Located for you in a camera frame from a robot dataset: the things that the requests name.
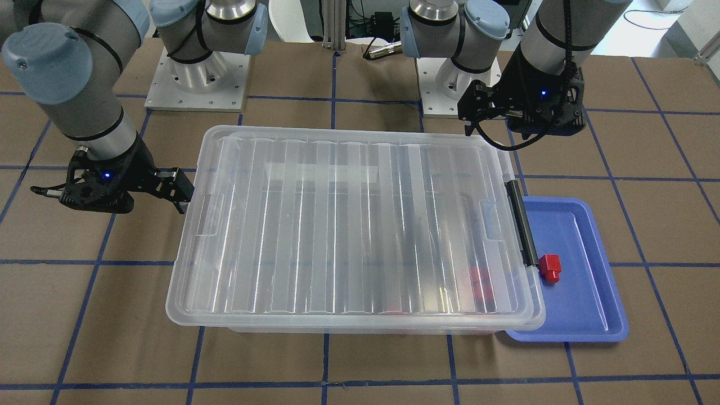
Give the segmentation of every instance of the clear plastic box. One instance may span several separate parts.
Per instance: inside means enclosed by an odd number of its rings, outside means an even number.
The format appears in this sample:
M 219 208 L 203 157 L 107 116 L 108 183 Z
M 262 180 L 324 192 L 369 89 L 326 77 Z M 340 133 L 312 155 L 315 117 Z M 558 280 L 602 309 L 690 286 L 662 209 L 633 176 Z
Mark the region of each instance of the clear plastic box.
M 535 329 L 513 178 L 508 153 L 461 135 L 213 127 L 167 314 L 237 331 Z

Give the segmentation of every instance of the metal mounting plate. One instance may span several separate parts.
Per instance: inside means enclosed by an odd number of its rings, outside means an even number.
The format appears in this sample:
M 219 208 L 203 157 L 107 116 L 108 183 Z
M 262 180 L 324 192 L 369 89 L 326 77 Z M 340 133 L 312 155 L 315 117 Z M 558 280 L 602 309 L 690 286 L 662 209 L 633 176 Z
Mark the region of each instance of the metal mounting plate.
M 415 67 L 418 70 L 418 85 L 420 86 L 420 98 L 423 100 L 424 117 L 457 119 L 457 100 L 451 99 L 441 92 L 435 80 L 440 66 L 445 60 L 446 58 L 416 59 Z M 489 86 L 494 86 L 500 80 L 500 65 L 497 58 L 492 62 L 490 77 Z
M 163 48 L 145 107 L 165 111 L 241 111 L 248 80 L 249 55 L 221 52 L 233 76 L 227 78 L 227 86 L 215 92 L 198 94 L 185 92 L 175 84 L 167 63 L 167 53 Z

